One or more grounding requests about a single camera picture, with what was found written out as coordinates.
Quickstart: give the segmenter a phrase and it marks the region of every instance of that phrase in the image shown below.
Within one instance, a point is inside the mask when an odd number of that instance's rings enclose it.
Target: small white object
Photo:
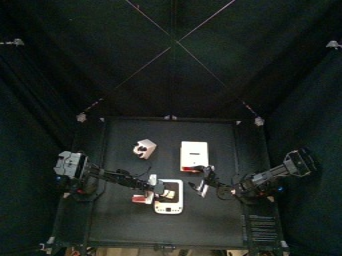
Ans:
[[[161,181],[163,181],[165,184],[178,187],[178,191],[166,190],[165,194],[169,193],[169,195],[161,197],[163,200],[159,199],[159,201],[155,199],[155,212],[159,214],[181,214],[184,211],[184,181],[174,179],[161,179]]]
[[[87,121],[87,115],[85,113],[81,113],[79,115],[77,115],[77,120],[81,123],[86,122]]]
[[[205,183],[205,180],[202,180],[201,182],[201,185],[200,187],[197,188],[200,190],[200,188],[204,186],[204,190],[201,192],[201,196],[205,198],[206,197],[206,194],[208,194],[208,191],[209,191],[209,185],[208,184],[204,184]]]
[[[157,185],[157,174],[150,175],[149,184],[153,185],[153,186]]]
[[[330,41],[326,45],[328,48],[336,48],[336,50],[338,50],[338,47],[342,48],[342,45],[338,44],[337,41]]]
[[[289,247],[289,245],[288,245],[288,243],[286,243],[285,240],[281,241],[281,244],[282,244],[282,247],[284,247],[284,248],[288,248],[288,247]]]
[[[138,155],[139,158],[149,159],[153,152],[155,151],[157,144],[146,139],[137,142],[134,147],[134,153]]]
[[[51,236],[49,238],[47,244],[54,244],[55,243],[55,236]]]
[[[41,251],[46,251],[46,244],[41,243],[39,245],[42,246]]]
[[[274,197],[273,196],[268,196],[268,199],[272,203],[274,203]]]
[[[258,116],[258,117],[256,118],[256,122],[254,122],[254,123],[257,124],[257,126],[264,126],[265,120]]]
[[[167,115],[167,116],[165,116],[165,120],[177,120],[177,116],[174,116],[174,115]]]
[[[21,38],[17,38],[14,41],[0,42],[0,45],[15,45],[18,47],[19,45],[25,46],[26,44]]]
[[[208,142],[182,141],[181,145],[181,171],[198,172],[192,167],[209,166],[209,144]]]

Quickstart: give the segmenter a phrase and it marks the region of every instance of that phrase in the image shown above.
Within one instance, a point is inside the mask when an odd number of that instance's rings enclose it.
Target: black table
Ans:
[[[135,142],[143,139],[158,145],[149,160],[133,153]],[[214,188],[205,199],[190,188],[188,182],[200,184],[202,175],[180,170],[182,141],[209,143],[209,161],[222,183],[232,184],[248,173],[269,169],[264,129],[252,120],[237,123],[106,118],[106,122],[86,123],[77,134],[74,150],[85,151],[90,161],[107,170],[125,169],[142,174],[151,167],[150,174],[158,174],[158,178],[184,180],[185,208],[180,215],[157,214],[153,205],[131,202],[138,191],[109,183],[94,202],[62,199],[54,230],[57,246],[252,248],[256,239],[250,217],[260,216],[258,212],[276,222],[278,235],[272,246],[280,246],[276,204],[264,202],[266,205],[250,208],[234,197],[220,200]]]

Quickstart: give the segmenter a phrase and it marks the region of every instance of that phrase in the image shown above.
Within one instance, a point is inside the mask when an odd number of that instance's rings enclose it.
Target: black fabric wall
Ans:
[[[308,146],[321,170],[286,180],[281,214],[298,255],[342,254],[342,52],[332,50],[269,118],[273,163]]]
[[[0,20],[2,34],[15,36]],[[4,45],[0,107],[0,254],[22,255],[51,235],[58,204],[53,167],[61,151],[71,147],[77,122],[30,51]]]

